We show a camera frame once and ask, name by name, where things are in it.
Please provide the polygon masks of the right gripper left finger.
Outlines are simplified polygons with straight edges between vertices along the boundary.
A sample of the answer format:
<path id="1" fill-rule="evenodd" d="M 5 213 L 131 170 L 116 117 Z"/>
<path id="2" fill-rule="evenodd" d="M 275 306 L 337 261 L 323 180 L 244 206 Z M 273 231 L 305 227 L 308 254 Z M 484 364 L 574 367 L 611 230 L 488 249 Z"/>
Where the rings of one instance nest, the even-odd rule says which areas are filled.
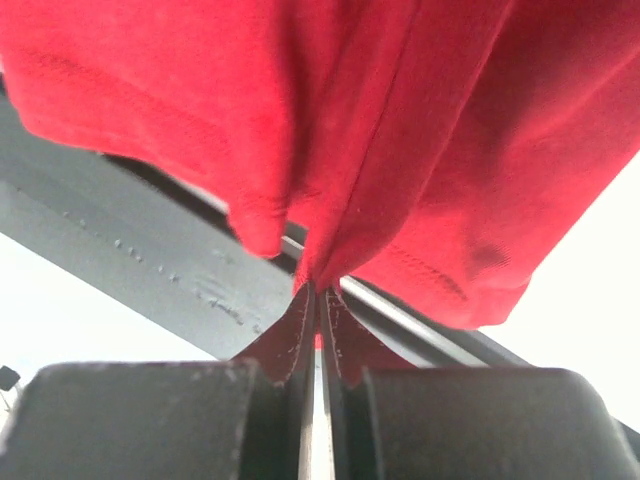
<path id="1" fill-rule="evenodd" d="M 1 434 L 5 479 L 304 479 L 316 292 L 221 361 L 59 363 Z"/>

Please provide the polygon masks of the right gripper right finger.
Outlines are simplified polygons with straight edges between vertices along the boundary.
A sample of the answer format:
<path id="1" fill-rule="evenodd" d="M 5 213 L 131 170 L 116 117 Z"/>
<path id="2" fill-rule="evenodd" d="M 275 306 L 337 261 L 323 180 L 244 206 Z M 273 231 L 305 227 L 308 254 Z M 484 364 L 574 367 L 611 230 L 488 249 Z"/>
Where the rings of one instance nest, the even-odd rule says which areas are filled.
<path id="1" fill-rule="evenodd" d="M 557 368 L 420 369 L 319 297 L 339 479 L 635 479 L 621 427 Z"/>

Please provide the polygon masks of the red t shirt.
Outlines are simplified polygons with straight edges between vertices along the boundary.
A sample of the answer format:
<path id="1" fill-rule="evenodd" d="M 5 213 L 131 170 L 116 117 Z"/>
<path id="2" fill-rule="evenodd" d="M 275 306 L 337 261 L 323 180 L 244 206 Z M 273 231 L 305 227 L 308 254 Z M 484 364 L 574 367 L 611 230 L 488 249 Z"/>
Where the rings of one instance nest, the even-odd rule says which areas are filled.
<path id="1" fill-rule="evenodd" d="M 25 128 L 229 207 L 299 281 L 504 322 L 639 149 L 635 1 L 5 1 Z"/>

